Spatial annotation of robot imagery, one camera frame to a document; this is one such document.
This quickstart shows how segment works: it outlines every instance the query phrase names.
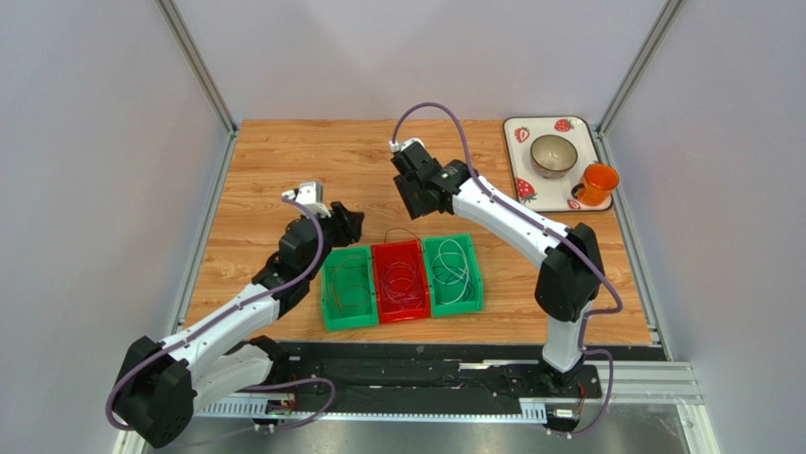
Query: bowl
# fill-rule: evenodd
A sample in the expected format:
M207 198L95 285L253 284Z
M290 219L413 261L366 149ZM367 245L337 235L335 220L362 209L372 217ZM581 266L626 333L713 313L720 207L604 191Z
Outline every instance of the bowl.
M559 135L542 135L532 142L532 164L543 178L560 178L579 158L576 147Z

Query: plastic storage bin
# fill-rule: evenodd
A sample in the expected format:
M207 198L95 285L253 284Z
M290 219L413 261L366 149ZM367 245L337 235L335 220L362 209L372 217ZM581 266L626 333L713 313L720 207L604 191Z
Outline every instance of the plastic storage bin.
M470 235L424 238L423 258L433 317L482 310L482 277Z
M370 248L380 322L430 317L429 283L420 242L376 244Z
M324 261L322 272L325 329L376 325L375 293L369 248L334 249Z

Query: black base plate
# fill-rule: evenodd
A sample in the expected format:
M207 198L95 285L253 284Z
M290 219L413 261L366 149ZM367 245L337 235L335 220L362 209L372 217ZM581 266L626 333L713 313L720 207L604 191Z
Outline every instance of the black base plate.
M602 396L596 367L584 365L577 381L567 390L553 393L541 383L541 368L534 363L535 358L509 356L519 350L511 349L515 346L281 344L291 353L293 361L289 369L292 374L299 378L323 376L336 384L338 392L329 411L520 414L518 399L521 397L578 399L577 381L588 398ZM529 350L539 356L539 346L532 345ZM652 350L660 352L657 360L661 360L662 351ZM478 364L485 359L497 359L501 363L485 369L460 370L460 363ZM297 392L296 409L302 411L317 410L328 397L326 386L306 385Z

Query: white wall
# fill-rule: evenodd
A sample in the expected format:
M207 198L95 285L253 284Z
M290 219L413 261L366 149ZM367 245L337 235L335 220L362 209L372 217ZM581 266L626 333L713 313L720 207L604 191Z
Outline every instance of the white wall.
M0 450L110 452L225 134L152 1L4 2L0 61Z
M723 452L802 452L806 4L687 2L609 144Z
M397 118L435 100L464 118L593 123L663 3L177 1L237 121Z

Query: orange cup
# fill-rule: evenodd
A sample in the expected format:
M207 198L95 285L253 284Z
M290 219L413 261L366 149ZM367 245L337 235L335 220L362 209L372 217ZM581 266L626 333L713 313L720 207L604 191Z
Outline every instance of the orange cup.
M591 164L585 169L579 184L571 189L571 195L587 206L597 206L607 199L617 185L619 174L613 167Z

